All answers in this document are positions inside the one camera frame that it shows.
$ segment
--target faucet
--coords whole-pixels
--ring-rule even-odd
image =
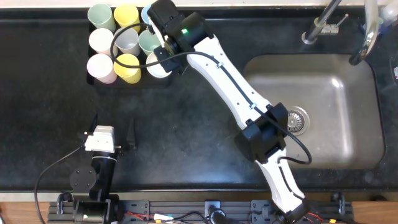
[[[346,14],[345,17],[336,25],[328,25],[326,24],[326,21],[340,2],[341,0],[332,0],[322,14],[318,18],[315,18],[310,29],[302,35],[302,40],[305,44],[315,43],[318,35],[336,35],[338,33],[338,26],[348,17],[348,15]],[[349,58],[349,63],[352,65],[359,64],[369,54],[373,48],[379,31],[379,11],[377,8],[377,0],[364,0],[364,5],[366,14],[366,33],[361,48]]]

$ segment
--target yellow cup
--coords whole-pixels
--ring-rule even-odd
[[[118,56],[118,60],[126,65],[139,65],[138,58],[132,54],[122,54]],[[124,81],[135,84],[141,79],[141,69],[125,68],[118,63],[113,63],[113,69]]]
[[[139,23],[138,9],[133,4],[122,4],[114,10],[114,19],[121,27],[126,27],[131,24]],[[133,27],[137,32],[140,30],[140,26]]]

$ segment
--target wooden floor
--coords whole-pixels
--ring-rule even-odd
[[[40,202],[47,219],[48,202]],[[367,224],[398,224],[398,202],[353,202],[356,221]],[[41,224],[34,202],[0,202],[0,214],[5,224]]]

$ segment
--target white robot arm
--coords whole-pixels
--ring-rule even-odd
[[[197,13],[185,18],[171,0],[158,0],[148,14],[153,31],[162,43],[155,50],[159,60],[181,52],[202,52],[213,57],[187,54],[187,62],[209,81],[232,111],[242,130],[236,143],[243,151],[250,151],[253,161],[261,168],[271,188],[272,199],[280,209],[278,221],[295,223],[300,220],[309,211],[309,206],[285,160],[283,138],[286,134],[274,125],[287,126],[287,110],[280,103],[272,107],[249,85]],[[174,69],[165,63],[162,66],[166,72]]]

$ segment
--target sink drain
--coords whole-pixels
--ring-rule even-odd
[[[304,117],[298,111],[289,111],[287,118],[287,130],[296,133],[304,128]]]

